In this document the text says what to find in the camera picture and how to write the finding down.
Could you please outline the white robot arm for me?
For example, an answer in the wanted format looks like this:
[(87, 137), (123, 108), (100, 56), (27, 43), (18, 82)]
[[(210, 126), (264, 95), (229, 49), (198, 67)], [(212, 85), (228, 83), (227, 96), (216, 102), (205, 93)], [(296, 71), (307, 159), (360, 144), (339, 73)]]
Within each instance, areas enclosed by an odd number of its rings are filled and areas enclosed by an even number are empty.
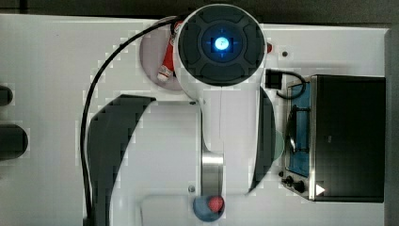
[(151, 157), (128, 144), (153, 97), (121, 95), (91, 120), (88, 156), (94, 198), (91, 226), (143, 226), (140, 204), (184, 195), (199, 180), (192, 212), (221, 219), (228, 195), (247, 195), (270, 169), (275, 118), (261, 86), (266, 38), (243, 9), (213, 4), (190, 13), (175, 33), (173, 66), (181, 88), (200, 109), (199, 149), (172, 163), (177, 151)]

